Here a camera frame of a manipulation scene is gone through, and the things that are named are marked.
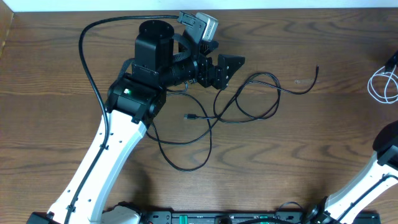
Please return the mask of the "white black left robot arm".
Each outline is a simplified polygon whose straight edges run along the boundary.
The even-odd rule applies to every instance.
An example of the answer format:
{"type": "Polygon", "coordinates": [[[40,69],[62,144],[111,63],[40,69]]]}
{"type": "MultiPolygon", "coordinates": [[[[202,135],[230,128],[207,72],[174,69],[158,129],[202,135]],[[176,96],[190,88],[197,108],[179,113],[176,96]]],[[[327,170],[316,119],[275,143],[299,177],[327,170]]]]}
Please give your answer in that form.
{"type": "Polygon", "coordinates": [[[100,101],[102,118],[96,136],[72,180],[47,212],[34,212],[29,223],[138,223],[136,210],[104,206],[124,163],[166,101],[170,86],[191,81],[218,90],[244,64],[244,57],[210,53],[218,21],[207,14],[181,13],[177,34],[168,16],[143,16],[135,54],[100,101]]]}

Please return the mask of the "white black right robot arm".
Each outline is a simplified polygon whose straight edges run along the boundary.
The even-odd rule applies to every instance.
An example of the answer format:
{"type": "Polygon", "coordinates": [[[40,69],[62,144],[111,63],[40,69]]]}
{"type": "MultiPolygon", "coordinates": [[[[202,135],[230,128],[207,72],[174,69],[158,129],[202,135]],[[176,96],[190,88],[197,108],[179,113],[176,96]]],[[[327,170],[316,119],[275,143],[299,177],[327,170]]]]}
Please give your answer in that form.
{"type": "Polygon", "coordinates": [[[397,121],[379,132],[373,151],[366,166],[342,189],[311,208],[302,223],[353,223],[368,204],[397,184],[397,121]]]}

